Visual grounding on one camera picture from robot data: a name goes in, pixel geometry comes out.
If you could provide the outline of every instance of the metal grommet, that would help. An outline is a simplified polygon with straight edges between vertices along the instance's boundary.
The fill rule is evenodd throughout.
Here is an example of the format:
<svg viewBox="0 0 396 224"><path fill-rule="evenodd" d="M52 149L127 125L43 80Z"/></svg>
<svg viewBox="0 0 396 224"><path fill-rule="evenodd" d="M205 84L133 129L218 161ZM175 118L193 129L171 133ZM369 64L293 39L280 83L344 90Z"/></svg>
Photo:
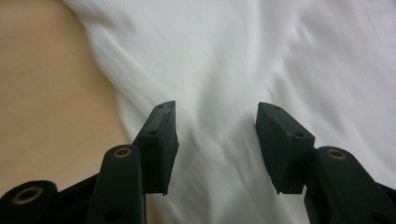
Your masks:
<svg viewBox="0 0 396 224"><path fill-rule="evenodd" d="M34 201L43 193L43 188L39 186L32 186L27 189L22 190L17 193L13 198L12 202L15 204L26 204L31 201Z"/></svg>
<svg viewBox="0 0 396 224"><path fill-rule="evenodd" d="M132 154L132 150L128 147L119 148L113 153L115 158L124 158L131 154Z"/></svg>
<svg viewBox="0 0 396 224"><path fill-rule="evenodd" d="M337 149L328 149L327 154L336 160L343 161L347 159L347 155L344 152Z"/></svg>

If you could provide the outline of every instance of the black plastic part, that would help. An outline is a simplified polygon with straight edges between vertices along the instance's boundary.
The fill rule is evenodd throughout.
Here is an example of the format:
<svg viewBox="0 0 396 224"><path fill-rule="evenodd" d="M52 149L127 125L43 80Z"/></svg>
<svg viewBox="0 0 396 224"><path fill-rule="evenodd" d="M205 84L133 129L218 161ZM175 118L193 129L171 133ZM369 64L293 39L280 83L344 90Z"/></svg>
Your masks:
<svg viewBox="0 0 396 224"><path fill-rule="evenodd" d="M85 222L97 176L93 175L59 192L60 215L56 223L82 224Z"/></svg>
<svg viewBox="0 0 396 224"><path fill-rule="evenodd" d="M277 105L259 103L256 132L276 192L301 194L303 159L314 152L315 136Z"/></svg>
<svg viewBox="0 0 396 224"><path fill-rule="evenodd" d="M141 149L145 193L167 194L178 149L175 101L152 110L133 145Z"/></svg>
<svg viewBox="0 0 396 224"><path fill-rule="evenodd" d="M145 207L139 149L111 148L104 156L85 223L146 223Z"/></svg>
<svg viewBox="0 0 396 224"><path fill-rule="evenodd" d="M49 181L31 181L7 192L0 201L0 223L52 223L58 191Z"/></svg>
<svg viewBox="0 0 396 224"><path fill-rule="evenodd" d="M330 206L330 221L320 223L396 223L396 205L352 154L321 147L312 165Z"/></svg>

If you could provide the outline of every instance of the white cloth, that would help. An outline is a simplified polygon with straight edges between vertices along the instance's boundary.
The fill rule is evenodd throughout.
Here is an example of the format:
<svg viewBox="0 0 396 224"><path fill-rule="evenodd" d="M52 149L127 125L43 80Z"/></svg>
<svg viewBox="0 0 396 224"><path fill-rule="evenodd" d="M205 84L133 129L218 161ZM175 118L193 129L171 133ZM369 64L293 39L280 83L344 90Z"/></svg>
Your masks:
<svg viewBox="0 0 396 224"><path fill-rule="evenodd" d="M155 105L177 102L179 152L169 195L156 198L165 223L308 223L304 195L277 196L264 169L258 102L396 188L392 1L65 2L131 139Z"/></svg>

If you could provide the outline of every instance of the beige surface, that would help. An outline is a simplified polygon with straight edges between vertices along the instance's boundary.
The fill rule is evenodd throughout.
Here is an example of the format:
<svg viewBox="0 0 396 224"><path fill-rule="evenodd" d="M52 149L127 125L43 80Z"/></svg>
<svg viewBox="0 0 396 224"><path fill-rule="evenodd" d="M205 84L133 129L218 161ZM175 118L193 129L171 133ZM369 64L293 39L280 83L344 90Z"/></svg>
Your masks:
<svg viewBox="0 0 396 224"><path fill-rule="evenodd" d="M129 142L73 12L61 1L0 1L0 195L38 179L67 188Z"/></svg>

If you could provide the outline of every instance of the screw hole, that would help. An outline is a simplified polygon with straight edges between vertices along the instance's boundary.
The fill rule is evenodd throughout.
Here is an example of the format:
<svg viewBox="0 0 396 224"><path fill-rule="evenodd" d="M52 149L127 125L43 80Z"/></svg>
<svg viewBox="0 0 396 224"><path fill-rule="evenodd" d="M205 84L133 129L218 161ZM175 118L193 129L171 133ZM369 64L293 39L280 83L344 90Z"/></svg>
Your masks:
<svg viewBox="0 0 396 224"><path fill-rule="evenodd" d="M106 222L115 222L120 219L122 212L120 209L112 209L105 214Z"/></svg>
<svg viewBox="0 0 396 224"><path fill-rule="evenodd" d="M119 148L114 151L113 155L116 158L124 158L132 154L132 150L128 147Z"/></svg>
<svg viewBox="0 0 396 224"><path fill-rule="evenodd" d="M294 134L296 137L304 137L305 135L303 133L295 133Z"/></svg>
<svg viewBox="0 0 396 224"><path fill-rule="evenodd" d="M43 193L43 188L39 186L33 186L22 190L17 195L14 196L12 202L15 204L26 204L34 201Z"/></svg>
<svg viewBox="0 0 396 224"><path fill-rule="evenodd" d="M337 159L337 160L345 160L345 159L347 158L347 155L346 155L344 152L339 151L339 150L329 149L329 150L327 151L327 153L328 153L331 157L333 157L333 158L335 158L335 159Z"/></svg>
<svg viewBox="0 0 396 224"><path fill-rule="evenodd" d="M382 213L379 212L372 212L371 213L372 219L376 222L376 223L380 223L380 224L389 224L389 219Z"/></svg>

